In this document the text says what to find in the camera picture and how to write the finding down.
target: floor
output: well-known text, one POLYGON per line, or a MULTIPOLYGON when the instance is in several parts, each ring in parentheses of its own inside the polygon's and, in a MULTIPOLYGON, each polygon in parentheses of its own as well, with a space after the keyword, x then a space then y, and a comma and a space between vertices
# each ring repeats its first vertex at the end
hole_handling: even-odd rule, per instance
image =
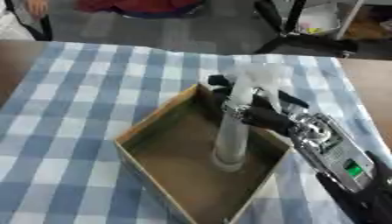
MULTIPOLYGON (((251 54, 274 37, 254 19, 255 0, 209 0, 197 17, 139 19, 115 13, 74 10, 75 0, 50 0, 55 40, 150 46, 173 51, 251 54)), ((332 56, 328 52, 283 46, 274 53, 332 56)), ((355 58, 392 60, 392 41, 362 42, 355 58)))

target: chair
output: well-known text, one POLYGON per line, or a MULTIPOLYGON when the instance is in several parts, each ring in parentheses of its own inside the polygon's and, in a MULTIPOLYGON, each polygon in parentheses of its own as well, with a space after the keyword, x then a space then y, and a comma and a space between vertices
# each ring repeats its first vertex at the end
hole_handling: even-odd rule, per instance
POLYGON ((7 11, 12 12, 15 17, 17 18, 17 21, 34 37, 35 40, 38 41, 52 41, 53 40, 53 31, 52 31, 52 26, 51 22, 49 19, 49 15, 44 16, 39 20, 42 31, 37 31, 33 27, 31 27, 28 24, 22 23, 20 20, 19 16, 15 12, 15 6, 12 0, 4 0, 5 1, 5 9, 7 11))
POLYGON ((303 34, 296 31, 296 26, 305 7, 306 0, 294 0, 285 24, 271 0, 255 2, 255 13, 264 18, 277 33, 277 37, 260 47, 255 53, 271 53, 280 45, 292 45, 304 48, 316 48, 333 52, 342 57, 358 52, 358 46, 352 40, 334 40, 328 37, 303 34))

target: tablecloth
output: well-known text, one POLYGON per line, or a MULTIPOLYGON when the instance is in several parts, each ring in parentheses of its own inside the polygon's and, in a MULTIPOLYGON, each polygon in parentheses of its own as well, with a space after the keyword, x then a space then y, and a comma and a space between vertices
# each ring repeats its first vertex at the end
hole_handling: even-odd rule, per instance
MULTIPOLYGON (((336 59, 52 42, 0 111, 0 223, 175 223, 120 166, 113 140, 180 90, 250 62, 292 66, 283 90, 386 150, 336 59)), ((239 222, 350 220, 291 151, 239 222)))

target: person's hand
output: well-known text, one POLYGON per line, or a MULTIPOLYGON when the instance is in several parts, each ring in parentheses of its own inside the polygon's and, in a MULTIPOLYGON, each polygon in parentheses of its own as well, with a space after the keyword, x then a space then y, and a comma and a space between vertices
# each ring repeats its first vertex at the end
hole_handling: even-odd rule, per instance
POLYGON ((42 18, 47 13, 47 0, 26 0, 26 8, 34 18, 42 18))

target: robotic hand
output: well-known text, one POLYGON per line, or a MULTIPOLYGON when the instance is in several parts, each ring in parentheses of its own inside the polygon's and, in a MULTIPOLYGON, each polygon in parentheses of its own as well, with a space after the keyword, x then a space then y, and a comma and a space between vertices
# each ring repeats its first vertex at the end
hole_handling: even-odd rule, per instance
POLYGON ((283 91, 278 92, 283 109, 279 114, 260 88, 251 105, 232 108, 227 101, 232 83, 223 75, 211 75, 208 83, 220 86, 213 95, 227 113, 248 125, 289 137, 354 223, 392 223, 392 171, 372 152, 361 149, 330 116, 308 114, 306 102, 283 91))

